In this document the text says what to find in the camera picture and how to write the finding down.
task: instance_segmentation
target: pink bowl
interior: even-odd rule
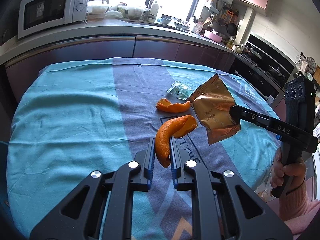
[[[204,31],[204,36],[210,38],[212,41],[215,41],[217,43],[219,43],[220,41],[222,41],[222,37],[218,36],[217,34],[214,34],[212,32],[209,32],[207,30]]]

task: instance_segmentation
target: clear plastic wrapper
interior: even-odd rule
[[[192,92],[193,89],[191,87],[179,81],[175,81],[167,91],[167,93],[173,95],[175,98],[182,100],[187,100]]]
[[[262,183],[256,190],[255,193],[264,201],[269,202],[270,200],[275,199],[271,194],[272,186],[270,183],[271,173],[269,174],[267,183]]]
[[[117,11],[108,11],[106,12],[106,18],[123,18],[122,13],[121,12],[117,12]]]

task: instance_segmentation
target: golden foil packet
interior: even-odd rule
[[[240,123],[230,116],[235,100],[216,74],[187,98],[200,123],[207,128],[209,145],[227,139],[240,131]]]

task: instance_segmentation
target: oven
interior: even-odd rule
[[[284,97],[284,91],[271,77],[267,76],[262,69],[241,55],[236,54],[229,73],[246,80],[267,101],[272,109],[276,108]]]

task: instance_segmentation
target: countertop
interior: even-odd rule
[[[0,46],[0,65],[29,50],[50,43],[93,36],[123,35],[144,35],[178,39],[202,44],[230,53],[232,52],[232,50],[226,46],[210,41],[195,33],[187,33],[185,31],[179,31],[178,29],[169,29],[161,27],[161,25],[152,26],[144,25],[143,23],[130,23],[118,19],[104,19],[103,21],[88,21],[87,23],[80,22],[62,25],[31,34],[21,39],[18,39],[18,37],[15,36]]]

